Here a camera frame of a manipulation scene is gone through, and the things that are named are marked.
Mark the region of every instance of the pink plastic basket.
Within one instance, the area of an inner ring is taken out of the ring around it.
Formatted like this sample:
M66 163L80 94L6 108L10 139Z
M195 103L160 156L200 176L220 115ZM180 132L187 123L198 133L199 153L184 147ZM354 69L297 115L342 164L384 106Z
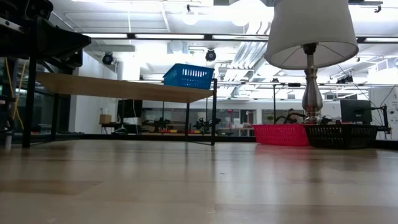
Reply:
M261 144L276 146L309 146L302 124L260 124L253 125L256 140Z

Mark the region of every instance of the silver lamp base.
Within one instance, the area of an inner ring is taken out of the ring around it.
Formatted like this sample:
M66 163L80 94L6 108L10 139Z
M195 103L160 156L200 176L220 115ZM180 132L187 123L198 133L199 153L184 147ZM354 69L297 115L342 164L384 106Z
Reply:
M317 124L321 121L321 109L323 100L317 84L317 72L313 66L313 55L307 56L308 67L304 70L307 85L303 96L302 106L308 118L304 120L306 124Z

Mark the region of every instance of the ceiling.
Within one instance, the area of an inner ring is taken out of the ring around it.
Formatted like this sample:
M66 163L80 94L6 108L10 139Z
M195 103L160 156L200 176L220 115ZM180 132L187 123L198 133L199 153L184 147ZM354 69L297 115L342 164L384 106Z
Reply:
M76 32L267 34L269 23L273 18L273 8L266 7L260 0L240 0L230 6L214 6L213 0L130 1L130 3L91 1L52 0L54 15L51 19L57 21L57 25L65 29L71 27ZM192 10L188 14L186 14L187 4L190 4ZM374 6L350 6L356 35L397 36L398 1L384 0L381 12L374 13L374 9ZM113 51L120 61L124 60L125 55L134 54L139 58L141 77L148 80L161 79L175 63L189 63L215 67L220 79L227 76L230 81L239 81L231 78L236 77L251 80L251 82L253 80L269 82L272 78L278 78L280 82L281 80L305 82L303 71L270 68L270 65L267 65L262 58L263 50L266 49L265 44L183 41L182 45L186 48L185 53L184 50L182 53L170 50L170 41L167 40L96 40L85 50L97 59L101 59L104 52ZM205 60L205 54L209 48L217 53L217 59L214 62ZM318 71L318 82L336 83L337 79L344 75L342 73L344 70L357 80L369 83L369 68L388 58L398 57L398 45L394 44L361 44L359 48L357 57L340 64L340 67L335 65ZM242 49L246 55L239 58ZM246 73L243 71L241 75L227 72L228 69L222 69L224 67L246 67L247 71ZM234 87L233 91L240 89L241 87Z

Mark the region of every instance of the shelf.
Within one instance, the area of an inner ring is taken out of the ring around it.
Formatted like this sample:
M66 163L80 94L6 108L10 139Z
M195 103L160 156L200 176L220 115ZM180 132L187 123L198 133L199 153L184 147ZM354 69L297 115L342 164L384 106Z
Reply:
M213 91L211 90L80 77L59 73L37 72L36 79L48 90L68 95L103 96L177 103L192 103L213 96Z

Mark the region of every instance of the security camera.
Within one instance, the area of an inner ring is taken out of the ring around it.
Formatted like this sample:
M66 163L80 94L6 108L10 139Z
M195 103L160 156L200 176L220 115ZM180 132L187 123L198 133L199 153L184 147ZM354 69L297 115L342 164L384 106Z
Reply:
M113 53L106 52L105 56L102 58L102 63L104 63L104 65L112 65L114 62Z
M206 53L206 61L212 62L216 60L216 52L213 49L208 49Z

